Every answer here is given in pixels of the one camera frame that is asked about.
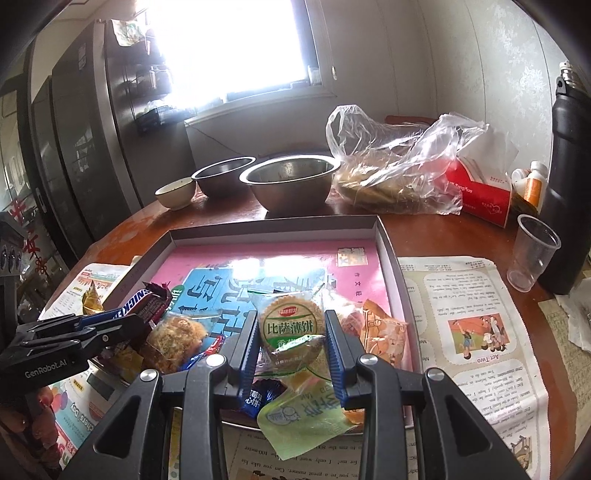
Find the white wall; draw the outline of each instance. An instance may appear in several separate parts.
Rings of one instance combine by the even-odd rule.
[[[108,0],[87,18],[64,18],[68,15],[56,17],[39,33],[35,41],[31,67],[31,99],[35,98],[57,61],[85,26],[98,19],[128,20],[133,16],[134,8],[134,0]],[[75,12],[76,6],[69,6],[65,12],[70,13],[71,9]]]
[[[418,0],[434,65],[436,109],[508,131],[513,168],[551,153],[558,64],[565,56],[511,0]]]
[[[323,62],[335,66],[337,80],[329,79],[334,96],[191,122],[187,134],[196,166],[236,152],[264,157],[326,148],[326,119],[336,105],[347,103],[379,121],[386,115],[463,113],[510,133],[519,148],[513,168],[549,162],[553,90],[565,57],[511,0],[308,4],[315,39],[323,30],[329,39],[317,48],[321,69]]]

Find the window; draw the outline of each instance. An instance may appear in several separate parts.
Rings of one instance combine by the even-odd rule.
[[[304,0],[153,0],[148,19],[175,106],[204,110],[307,86],[309,70],[318,72]]]

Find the bread in plastic bag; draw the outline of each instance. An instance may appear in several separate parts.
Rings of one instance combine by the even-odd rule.
[[[139,354],[144,357],[145,366],[163,374],[174,373],[199,350],[206,336],[200,322],[168,312],[140,347]]]
[[[335,188],[344,199],[373,212],[460,213],[462,192],[445,172],[458,150],[486,127],[457,113],[442,115],[432,126],[387,125],[357,105],[338,106],[326,124],[330,151],[342,162]]]

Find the plastic bag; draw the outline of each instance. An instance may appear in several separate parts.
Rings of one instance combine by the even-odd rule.
[[[323,296],[324,308],[334,310],[339,319],[340,326],[345,333],[356,337],[361,336],[361,329],[365,324],[363,318],[363,303],[350,301],[339,295],[336,290],[327,288]]]
[[[445,172],[457,151],[486,128],[457,113],[442,115],[430,127],[386,125],[357,105],[338,106],[326,124],[330,151],[342,161],[335,188],[346,200],[373,212],[458,214],[462,192]]]
[[[256,418],[281,460],[306,453],[355,426],[331,383],[310,378],[299,392],[288,389],[265,405]]]
[[[201,347],[207,332],[199,322],[168,312],[139,349],[144,364],[163,374],[177,372]]]
[[[324,346],[323,290],[321,284],[314,290],[256,296],[262,340],[257,378],[291,375],[316,360]]]

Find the bottle cap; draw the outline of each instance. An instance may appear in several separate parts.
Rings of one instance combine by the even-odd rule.
[[[511,174],[511,182],[514,184],[519,180],[523,180],[527,177],[527,174],[528,172],[526,172],[523,168],[516,168]]]
[[[548,177],[548,167],[540,161],[533,161],[531,163],[531,170],[537,170],[544,177]]]

